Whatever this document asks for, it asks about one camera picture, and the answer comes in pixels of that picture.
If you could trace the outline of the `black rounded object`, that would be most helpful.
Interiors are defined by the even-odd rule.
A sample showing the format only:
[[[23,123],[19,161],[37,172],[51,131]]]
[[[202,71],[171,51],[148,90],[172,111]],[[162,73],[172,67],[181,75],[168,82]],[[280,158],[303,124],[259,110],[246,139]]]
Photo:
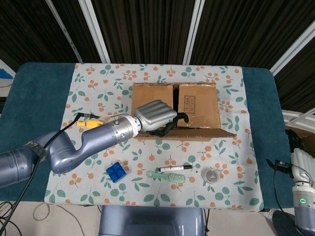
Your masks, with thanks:
[[[273,227],[278,236],[301,236],[282,211],[276,210],[272,215]]]

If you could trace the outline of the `blue plastic building block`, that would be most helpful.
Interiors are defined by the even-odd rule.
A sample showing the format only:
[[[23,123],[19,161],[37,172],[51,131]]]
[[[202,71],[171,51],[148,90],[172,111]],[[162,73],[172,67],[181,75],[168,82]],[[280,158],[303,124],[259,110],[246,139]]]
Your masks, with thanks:
[[[125,165],[119,161],[116,161],[111,164],[106,170],[105,170],[105,176],[108,178],[111,182],[117,183],[124,177],[126,177],[130,172],[130,168],[128,165]]]

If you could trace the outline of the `blue and white object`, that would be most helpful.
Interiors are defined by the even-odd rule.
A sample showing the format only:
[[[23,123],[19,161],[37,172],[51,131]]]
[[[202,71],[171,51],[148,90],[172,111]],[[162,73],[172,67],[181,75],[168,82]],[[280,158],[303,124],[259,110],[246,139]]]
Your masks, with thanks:
[[[0,59],[0,79],[14,79],[16,72]]]

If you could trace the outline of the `round clear pin container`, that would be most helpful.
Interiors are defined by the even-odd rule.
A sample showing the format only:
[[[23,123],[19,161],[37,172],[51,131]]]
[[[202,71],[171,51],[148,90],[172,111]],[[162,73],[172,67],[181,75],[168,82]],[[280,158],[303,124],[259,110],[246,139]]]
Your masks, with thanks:
[[[220,172],[215,169],[207,169],[204,171],[203,179],[208,184],[214,184],[219,181],[220,179]]]

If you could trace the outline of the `slanted white frame beam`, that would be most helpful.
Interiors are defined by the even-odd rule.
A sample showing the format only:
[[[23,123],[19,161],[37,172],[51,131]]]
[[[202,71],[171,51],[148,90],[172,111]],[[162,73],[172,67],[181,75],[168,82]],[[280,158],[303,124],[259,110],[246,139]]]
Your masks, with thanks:
[[[314,37],[315,29],[302,33],[271,67],[270,72],[272,75],[275,77]]]

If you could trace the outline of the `white marker with black cap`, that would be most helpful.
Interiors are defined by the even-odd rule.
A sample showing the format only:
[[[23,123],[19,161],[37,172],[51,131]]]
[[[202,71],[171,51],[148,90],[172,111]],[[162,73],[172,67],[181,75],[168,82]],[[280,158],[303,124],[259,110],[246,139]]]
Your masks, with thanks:
[[[180,170],[186,170],[186,169],[192,169],[192,165],[161,167],[161,168],[158,168],[158,171],[159,172],[169,172],[169,171],[180,171]]]

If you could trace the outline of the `wide white frame post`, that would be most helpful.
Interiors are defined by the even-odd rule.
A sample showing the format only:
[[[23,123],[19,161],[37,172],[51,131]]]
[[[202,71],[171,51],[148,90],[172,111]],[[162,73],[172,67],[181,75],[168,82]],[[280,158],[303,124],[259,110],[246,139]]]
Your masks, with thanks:
[[[92,0],[78,0],[102,63],[111,63]]]

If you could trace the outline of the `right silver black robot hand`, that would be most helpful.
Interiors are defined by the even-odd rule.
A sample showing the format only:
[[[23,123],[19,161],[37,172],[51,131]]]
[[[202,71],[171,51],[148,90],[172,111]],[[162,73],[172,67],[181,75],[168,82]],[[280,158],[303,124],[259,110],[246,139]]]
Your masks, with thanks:
[[[315,187],[315,158],[306,151],[302,138],[292,129],[286,129],[290,147],[290,163],[275,160],[273,163],[270,159],[266,162],[274,171],[289,174],[295,183],[307,183],[310,187]]]

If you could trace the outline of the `teal fabric table cover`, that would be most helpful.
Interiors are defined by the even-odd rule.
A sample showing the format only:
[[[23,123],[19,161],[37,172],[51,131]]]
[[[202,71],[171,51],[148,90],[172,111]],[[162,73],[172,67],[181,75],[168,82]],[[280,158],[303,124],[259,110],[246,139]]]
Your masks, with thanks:
[[[74,67],[35,62],[19,67],[0,116],[0,153],[60,128]],[[290,160],[274,77],[265,68],[242,71],[264,207],[291,208],[293,181],[285,174],[274,175],[266,163],[266,159]]]

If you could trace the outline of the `thin white frame post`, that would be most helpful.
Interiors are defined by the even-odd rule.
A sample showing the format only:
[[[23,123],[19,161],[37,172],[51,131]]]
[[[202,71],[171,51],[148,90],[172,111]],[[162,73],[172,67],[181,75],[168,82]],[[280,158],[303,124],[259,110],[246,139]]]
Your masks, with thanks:
[[[67,29],[66,29],[64,23],[63,23],[63,21],[62,21],[62,19],[61,19],[61,17],[60,17],[60,15],[58,14],[58,12],[57,12],[57,10],[56,10],[56,8],[55,8],[55,6],[54,6],[52,0],[45,0],[45,2],[46,2],[46,4],[48,5],[48,7],[49,7],[51,13],[53,14],[53,16],[54,16],[54,18],[55,18],[55,20],[57,21],[59,27],[61,28],[61,30],[62,30],[64,36],[66,37],[66,39],[67,39],[67,41],[68,41],[68,43],[70,44],[70,47],[72,48],[72,50],[73,50],[73,52],[74,52],[74,54],[75,54],[77,60],[78,60],[80,63],[83,63],[83,60],[82,60],[82,58],[81,58],[81,56],[80,56],[80,54],[79,54],[79,52],[78,52],[78,50],[77,50],[77,48],[76,48],[74,42],[73,42],[73,40],[71,39],[71,37],[70,37],[70,35],[69,35],[69,33],[68,33],[68,31],[67,31]]]

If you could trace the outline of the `brown cardboard box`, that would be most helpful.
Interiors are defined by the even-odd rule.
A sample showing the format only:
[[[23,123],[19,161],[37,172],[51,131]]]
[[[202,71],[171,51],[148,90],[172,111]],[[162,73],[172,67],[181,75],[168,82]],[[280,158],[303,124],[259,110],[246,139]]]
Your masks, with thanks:
[[[178,113],[186,113],[189,122],[178,121],[177,127],[160,138],[139,131],[137,138],[175,141],[209,141],[212,138],[235,137],[221,128],[214,83],[134,83],[131,116],[149,102],[161,100]]]

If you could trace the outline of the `mint green plastic brush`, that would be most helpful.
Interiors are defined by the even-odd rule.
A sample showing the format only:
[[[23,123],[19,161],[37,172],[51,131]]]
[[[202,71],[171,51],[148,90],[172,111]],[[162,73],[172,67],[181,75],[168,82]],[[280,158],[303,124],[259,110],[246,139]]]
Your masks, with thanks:
[[[167,180],[168,182],[173,182],[173,183],[185,183],[186,182],[186,177],[184,175],[174,174],[174,173],[161,174],[161,173],[156,173],[153,171],[148,171],[146,176],[148,178],[164,179],[164,180]]]

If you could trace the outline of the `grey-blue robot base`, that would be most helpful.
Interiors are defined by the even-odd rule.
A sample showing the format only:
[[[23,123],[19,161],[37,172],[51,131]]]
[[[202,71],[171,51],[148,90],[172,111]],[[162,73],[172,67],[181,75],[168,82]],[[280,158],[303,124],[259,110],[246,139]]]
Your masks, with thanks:
[[[103,206],[98,236],[205,236],[205,229],[201,208]]]

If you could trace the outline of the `yellow rubber chicken toy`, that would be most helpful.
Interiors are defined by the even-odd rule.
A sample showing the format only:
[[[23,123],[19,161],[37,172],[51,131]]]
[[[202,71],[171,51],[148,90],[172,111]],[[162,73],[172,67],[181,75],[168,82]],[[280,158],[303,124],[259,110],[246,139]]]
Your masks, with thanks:
[[[101,125],[104,125],[104,122],[101,120],[98,120],[98,119],[90,119],[87,121],[77,121],[76,125],[77,126],[84,126],[88,129],[93,129],[93,128],[99,127]]]

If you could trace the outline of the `low white frame rail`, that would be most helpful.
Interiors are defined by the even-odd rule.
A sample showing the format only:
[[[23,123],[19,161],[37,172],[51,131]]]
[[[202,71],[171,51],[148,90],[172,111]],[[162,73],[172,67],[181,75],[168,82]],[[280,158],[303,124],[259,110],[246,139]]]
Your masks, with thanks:
[[[296,123],[305,122],[306,120],[315,122],[315,108],[311,109],[305,113],[282,110],[283,118],[285,123]]]

